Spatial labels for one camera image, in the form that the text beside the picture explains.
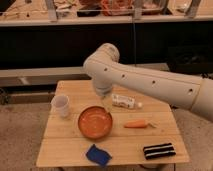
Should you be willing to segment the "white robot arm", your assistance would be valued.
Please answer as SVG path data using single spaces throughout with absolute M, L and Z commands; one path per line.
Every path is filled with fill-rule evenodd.
M 188 110 L 213 122 L 213 80 L 119 63 L 119 51 L 102 44 L 83 64 L 95 92 L 104 97 L 114 84 Z

